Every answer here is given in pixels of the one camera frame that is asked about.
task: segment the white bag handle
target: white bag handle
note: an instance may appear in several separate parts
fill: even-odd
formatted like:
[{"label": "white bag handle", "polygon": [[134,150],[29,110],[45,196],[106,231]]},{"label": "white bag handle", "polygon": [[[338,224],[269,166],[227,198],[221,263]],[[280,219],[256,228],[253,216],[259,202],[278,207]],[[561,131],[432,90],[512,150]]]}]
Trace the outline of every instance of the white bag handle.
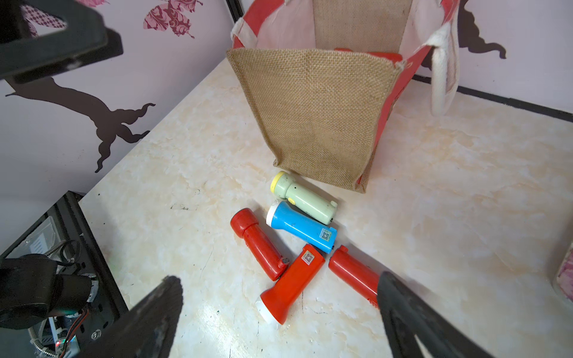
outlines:
[{"label": "white bag handle", "polygon": [[249,24],[246,23],[242,17],[239,17],[231,29],[231,40],[235,41],[235,37],[237,37],[247,49],[254,49],[257,46],[257,35],[254,34]]},{"label": "white bag handle", "polygon": [[443,116],[452,104],[460,81],[458,9],[452,21],[443,24],[425,45],[434,47],[431,65],[431,114]]}]

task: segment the black baseboard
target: black baseboard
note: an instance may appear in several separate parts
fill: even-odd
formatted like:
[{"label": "black baseboard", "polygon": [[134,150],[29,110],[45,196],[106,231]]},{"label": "black baseboard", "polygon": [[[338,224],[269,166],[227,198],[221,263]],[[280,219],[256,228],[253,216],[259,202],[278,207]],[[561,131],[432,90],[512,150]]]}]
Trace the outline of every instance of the black baseboard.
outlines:
[{"label": "black baseboard", "polygon": [[[417,74],[414,75],[413,80],[424,82],[424,83],[430,83],[431,82],[430,77],[420,76]],[[562,119],[564,121],[573,123],[573,113],[568,113],[565,111],[560,111],[558,109],[544,107],[542,105],[537,105],[537,104],[533,104],[533,103],[529,103],[529,102],[525,102],[525,101],[520,101],[520,100],[516,100],[513,98],[496,96],[496,95],[492,95],[491,93],[486,93],[486,92],[482,92],[482,91],[478,91],[475,89],[462,87],[462,86],[458,87],[458,92],[463,93],[465,95],[483,98],[484,100],[502,103],[502,104],[509,105],[509,106],[512,106],[515,108],[525,109],[526,111],[539,113],[541,115],[546,115],[549,117],[558,118],[558,119]]]}]

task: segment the burlap bag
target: burlap bag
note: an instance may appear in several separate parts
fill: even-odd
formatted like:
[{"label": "burlap bag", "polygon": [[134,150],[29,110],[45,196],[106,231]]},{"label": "burlap bag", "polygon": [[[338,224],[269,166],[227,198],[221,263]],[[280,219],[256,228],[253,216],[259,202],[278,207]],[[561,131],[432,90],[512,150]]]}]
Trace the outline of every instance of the burlap bag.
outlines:
[{"label": "burlap bag", "polygon": [[[391,108],[436,34],[446,56],[434,65],[446,70],[433,111],[439,106],[435,111],[443,112],[455,92],[457,52],[454,58],[451,47],[458,4],[443,2],[448,6],[435,0],[255,0],[233,28],[227,57],[274,165],[364,192]],[[436,14],[420,21],[419,12],[429,6]]]}]

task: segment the marble table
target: marble table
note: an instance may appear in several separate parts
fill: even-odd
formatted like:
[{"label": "marble table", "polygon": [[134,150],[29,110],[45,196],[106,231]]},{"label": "marble table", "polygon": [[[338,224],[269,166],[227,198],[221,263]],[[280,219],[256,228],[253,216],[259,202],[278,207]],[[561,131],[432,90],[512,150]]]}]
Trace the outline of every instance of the marble table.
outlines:
[{"label": "marble table", "polygon": [[[301,179],[339,202],[335,247],[496,357],[573,356],[551,288],[573,238],[573,123],[462,94],[433,118],[429,88],[396,103],[366,194]],[[390,357],[379,312],[326,265],[278,331],[259,316],[272,282],[230,218],[250,207],[284,256],[304,246],[264,225],[273,159],[224,60],[80,202],[127,305],[181,278],[171,357]]]}]

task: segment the flashlight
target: flashlight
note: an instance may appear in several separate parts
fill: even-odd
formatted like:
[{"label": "flashlight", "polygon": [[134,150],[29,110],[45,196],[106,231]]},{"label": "flashlight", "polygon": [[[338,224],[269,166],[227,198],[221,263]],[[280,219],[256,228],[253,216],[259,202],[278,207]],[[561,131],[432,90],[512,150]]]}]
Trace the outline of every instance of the flashlight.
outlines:
[{"label": "flashlight", "polygon": [[287,320],[288,310],[296,298],[324,264],[324,257],[312,245],[306,244],[303,252],[293,261],[274,287],[261,293],[255,303],[261,316],[279,328]]},{"label": "flashlight", "polygon": [[374,307],[378,307],[378,281],[380,276],[365,264],[350,256],[345,246],[339,247],[332,255],[328,268],[342,281],[349,284]]},{"label": "flashlight", "polygon": [[239,210],[231,219],[233,231],[245,240],[258,263],[271,280],[276,281],[287,269],[288,259],[283,258],[269,237],[261,230],[251,209]]},{"label": "flashlight", "polygon": [[295,182],[295,179],[284,171],[279,172],[270,184],[270,191],[281,199],[298,207],[321,223],[328,225],[336,212],[337,204],[308,190]]},{"label": "flashlight", "polygon": [[322,225],[288,206],[286,201],[276,201],[266,215],[266,224],[273,229],[283,229],[330,253],[336,239],[336,229]]}]

